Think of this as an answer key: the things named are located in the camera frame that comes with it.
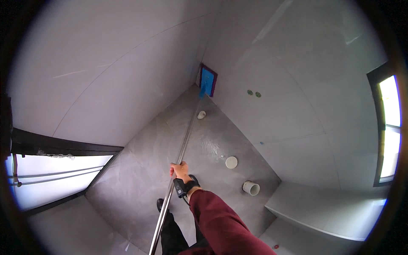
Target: black window frame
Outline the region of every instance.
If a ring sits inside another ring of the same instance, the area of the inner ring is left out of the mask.
[[[381,178],[381,171],[384,162],[384,140],[385,140],[385,129],[387,127],[397,128],[400,130],[400,127],[394,127],[387,125],[385,122],[385,113],[384,113],[384,104],[382,100],[382,94],[380,89],[380,82],[385,79],[396,75],[396,72],[392,69],[391,63],[386,62],[376,69],[370,71],[367,74],[368,82],[370,83],[371,91],[373,94],[375,110],[377,112],[377,123],[378,123],[378,160],[377,160],[377,169],[375,172],[374,184],[373,187],[381,187],[391,185],[395,174],[392,177],[383,177]]]
[[[26,217],[32,216],[34,214],[40,213],[42,211],[53,208],[57,205],[63,204],[69,200],[77,198],[79,196],[85,195],[89,188],[96,183],[103,173],[107,170],[109,165],[114,161],[119,152],[124,149],[122,146],[112,146],[112,145],[102,145],[102,144],[92,144],[85,142],[76,142],[70,140],[64,140],[55,137],[49,137],[45,135],[39,135],[36,133],[31,133],[17,128],[12,128],[11,132],[11,153],[21,154],[21,155],[38,155],[39,151],[44,152],[44,154],[54,154],[54,155],[68,155],[73,156],[103,156],[103,155],[113,155],[110,160],[102,167],[95,178],[90,182],[90,184],[82,191],[64,197],[60,200],[23,211]]]

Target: hand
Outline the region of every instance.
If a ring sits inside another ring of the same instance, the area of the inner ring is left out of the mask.
[[[188,175],[188,165],[185,161],[182,161],[180,165],[170,163],[170,177],[173,176],[173,173],[176,173],[176,178],[182,179],[184,183],[193,180]]]

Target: maroon sweater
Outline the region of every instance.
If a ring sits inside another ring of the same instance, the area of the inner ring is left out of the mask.
[[[190,206],[210,247],[186,250],[179,255],[276,255],[266,243],[251,234],[234,210],[216,194],[197,190],[191,195]]]

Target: metal pole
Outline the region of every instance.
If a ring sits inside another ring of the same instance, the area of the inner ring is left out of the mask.
[[[201,100],[198,101],[197,106],[196,106],[196,108],[195,108],[195,110],[193,112],[193,115],[191,116],[190,122],[188,124],[187,129],[186,129],[186,133],[184,134],[184,139],[183,139],[183,142],[181,144],[180,151],[179,151],[179,153],[177,155],[176,164],[181,164],[181,162],[183,160],[183,156],[184,156],[184,153],[185,153],[186,147],[187,147],[187,142],[188,142],[188,139],[190,138],[190,134],[191,134],[191,130],[192,130],[191,127],[193,126],[194,118],[197,116],[197,111],[198,111],[198,108],[200,106],[200,102],[201,102]],[[167,187],[166,196],[164,197],[162,210],[160,211],[159,220],[157,221],[156,229],[154,231],[152,244],[150,245],[149,255],[154,255],[156,253],[157,243],[159,242],[159,235],[160,235],[160,232],[162,231],[164,218],[166,217],[166,214],[167,214],[167,209],[169,207],[171,195],[173,194],[173,189],[174,189],[174,183],[173,183],[173,177],[171,177],[170,182],[169,182],[169,186]]]

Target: concrete floor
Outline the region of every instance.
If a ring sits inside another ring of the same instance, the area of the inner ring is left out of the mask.
[[[148,252],[158,220],[156,200],[164,197],[184,132],[197,104],[199,89],[192,86],[143,128],[118,155],[86,197],[101,216],[124,238]],[[275,219],[264,205],[280,179],[248,139],[208,98],[200,110],[207,116],[194,120],[184,160],[202,188],[219,195],[260,236]],[[228,169],[225,159],[235,156],[238,166]],[[242,191],[252,180],[261,186],[257,196]],[[173,194],[174,214],[189,245],[195,243],[194,219],[188,206]]]

